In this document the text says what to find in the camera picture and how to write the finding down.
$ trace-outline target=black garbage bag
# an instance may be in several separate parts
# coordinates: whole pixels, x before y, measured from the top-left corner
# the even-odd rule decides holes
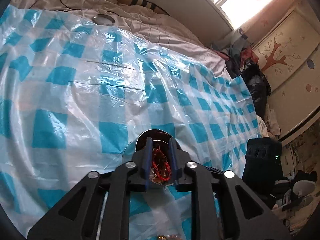
[[[267,78],[261,72],[258,63],[255,63],[251,58],[248,58],[244,62],[244,70],[241,76],[252,96],[256,114],[264,119],[267,96],[271,94],[271,88]]]

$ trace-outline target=metal screw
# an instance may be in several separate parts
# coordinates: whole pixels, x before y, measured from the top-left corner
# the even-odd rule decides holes
[[[224,172],[224,176],[225,176],[226,178],[231,179],[231,178],[233,178],[233,177],[235,176],[235,173],[234,173],[233,171],[225,171],[225,172]]]
[[[136,163],[135,162],[127,162],[126,164],[125,164],[125,166],[127,167],[127,168],[134,168],[135,166],[136,166]]]
[[[189,168],[194,169],[196,166],[198,166],[198,163],[195,163],[195,162],[188,162],[188,163],[187,163],[187,166],[188,166]]]
[[[88,177],[89,177],[90,179],[95,179],[95,178],[97,178],[98,176],[99,176],[99,173],[96,172],[96,171],[90,171],[90,172],[88,173]]]

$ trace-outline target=plastic sheet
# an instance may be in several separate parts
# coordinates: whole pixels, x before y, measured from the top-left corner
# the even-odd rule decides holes
[[[0,19],[0,201],[27,235],[89,171],[121,164],[145,130],[165,130],[199,163],[239,176],[259,136],[241,77],[116,27],[72,14],[9,6]],[[191,195],[132,194],[130,239],[190,239]]]

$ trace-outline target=painted tree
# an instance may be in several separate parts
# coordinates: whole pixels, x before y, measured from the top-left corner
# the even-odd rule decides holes
[[[284,45],[281,45],[281,43],[276,42],[276,37],[282,36],[283,33],[277,33],[276,36],[272,40],[270,39],[268,41],[268,46],[263,45],[264,50],[258,49],[258,52],[262,54],[266,58],[266,64],[262,67],[261,71],[265,72],[269,67],[273,67],[275,69],[276,74],[280,72],[281,75],[283,75],[282,69],[279,66],[275,66],[275,64],[282,64],[284,66],[288,66],[288,71],[291,72],[294,65],[289,65],[287,62],[285,62],[285,59],[293,60],[293,59],[300,59],[300,56],[293,55],[282,55],[281,49],[278,50],[279,47],[285,48],[288,47],[289,44],[291,44],[292,47],[295,47],[295,45],[292,44],[292,39],[289,38],[288,42],[283,42]]]

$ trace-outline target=metal lid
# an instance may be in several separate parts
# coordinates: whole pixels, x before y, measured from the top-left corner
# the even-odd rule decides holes
[[[112,26],[116,22],[115,19],[106,14],[97,14],[95,17],[93,17],[93,21],[98,25],[106,26]]]

